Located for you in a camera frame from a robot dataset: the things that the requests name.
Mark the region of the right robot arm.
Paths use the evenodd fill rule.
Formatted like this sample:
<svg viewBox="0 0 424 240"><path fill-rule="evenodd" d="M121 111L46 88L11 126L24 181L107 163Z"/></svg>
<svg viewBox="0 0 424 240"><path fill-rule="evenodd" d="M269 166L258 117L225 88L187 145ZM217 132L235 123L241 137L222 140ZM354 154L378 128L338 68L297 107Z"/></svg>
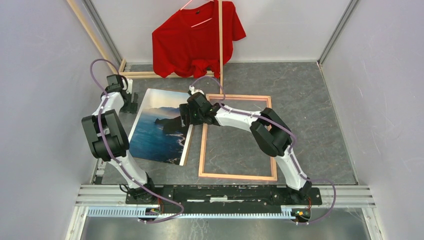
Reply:
<svg viewBox="0 0 424 240"><path fill-rule="evenodd" d="M302 204L309 198L312 182L304 173L294 154L295 136L271 108L247 111L230 107L220 101L212 104L202 91L190 94L186 103L179 105L182 126L215 125L233 127L250 132L260 150L273 157L281 169L289 188L289 199Z"/></svg>

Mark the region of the landscape photo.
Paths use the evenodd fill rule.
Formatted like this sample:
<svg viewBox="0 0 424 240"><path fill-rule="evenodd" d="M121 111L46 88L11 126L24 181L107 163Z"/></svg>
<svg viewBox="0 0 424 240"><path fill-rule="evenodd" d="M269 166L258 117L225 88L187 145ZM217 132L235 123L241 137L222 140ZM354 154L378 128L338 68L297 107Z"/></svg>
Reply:
<svg viewBox="0 0 424 240"><path fill-rule="evenodd" d="M129 133L129 152L142 159L184 166L193 127L182 124L180 105L187 92L149 88Z"/></svg>

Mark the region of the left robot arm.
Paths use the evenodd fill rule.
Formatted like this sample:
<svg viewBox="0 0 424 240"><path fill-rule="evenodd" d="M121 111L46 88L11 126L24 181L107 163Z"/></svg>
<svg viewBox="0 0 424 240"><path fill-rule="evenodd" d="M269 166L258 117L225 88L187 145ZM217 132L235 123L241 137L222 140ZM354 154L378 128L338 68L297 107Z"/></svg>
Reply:
<svg viewBox="0 0 424 240"><path fill-rule="evenodd" d="M136 113L138 94L132 93L132 80L119 74L107 76L107 87L99 107L81 120L92 155L115 167L126 184L119 186L130 201L151 204L157 199L153 180L142 170L130 153L128 135L119 113Z"/></svg>

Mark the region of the pink wooden picture frame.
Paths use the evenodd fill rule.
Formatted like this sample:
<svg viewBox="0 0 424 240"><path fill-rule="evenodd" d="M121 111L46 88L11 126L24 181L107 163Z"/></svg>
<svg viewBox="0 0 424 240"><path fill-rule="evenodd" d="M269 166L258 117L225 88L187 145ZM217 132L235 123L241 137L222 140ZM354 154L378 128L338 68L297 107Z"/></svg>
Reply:
<svg viewBox="0 0 424 240"><path fill-rule="evenodd" d="M272 98L269 95L242 95L242 94L229 94L227 95L229 100L242 100L242 101L264 101L266 106L272 107ZM235 180L255 180L255 181L277 181L277 163L273 157L270 157L270 176L260 176L260 175L241 175L241 174L223 174L223 173L207 173L205 172L205 159L206 159L206 149L207 149L207 134L208 134L208 125L203 124L202 126L202 135L201 135L201 145L200 145L200 157L199 157L199 168L198 176L203 178L219 178L219 179L235 179Z"/></svg>

